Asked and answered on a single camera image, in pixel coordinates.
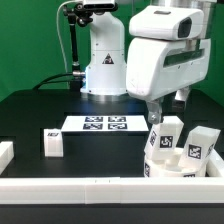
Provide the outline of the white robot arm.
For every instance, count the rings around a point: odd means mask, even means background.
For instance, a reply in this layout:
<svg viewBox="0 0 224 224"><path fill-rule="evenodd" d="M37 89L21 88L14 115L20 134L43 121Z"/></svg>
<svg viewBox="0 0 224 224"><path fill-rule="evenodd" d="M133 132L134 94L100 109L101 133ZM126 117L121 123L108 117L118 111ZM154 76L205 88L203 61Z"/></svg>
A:
<svg viewBox="0 0 224 224"><path fill-rule="evenodd" d="M210 28L222 0L151 0L129 22L133 40L110 10L119 0L84 0L93 13L91 61L82 91L97 99L129 94L146 102L148 120L161 120L163 98L186 104L190 86L208 71Z"/></svg>

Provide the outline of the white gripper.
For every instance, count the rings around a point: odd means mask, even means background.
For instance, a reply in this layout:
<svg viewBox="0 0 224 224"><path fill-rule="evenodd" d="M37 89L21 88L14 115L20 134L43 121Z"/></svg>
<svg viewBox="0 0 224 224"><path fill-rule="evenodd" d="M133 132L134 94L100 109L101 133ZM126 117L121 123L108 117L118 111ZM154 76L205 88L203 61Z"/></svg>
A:
<svg viewBox="0 0 224 224"><path fill-rule="evenodd" d="M178 90L175 99L186 101L189 85L205 78L211 49L206 25L199 6L149 5L131 18L126 87L131 96L150 101L146 105L151 124L161 122L158 98Z"/></svg>

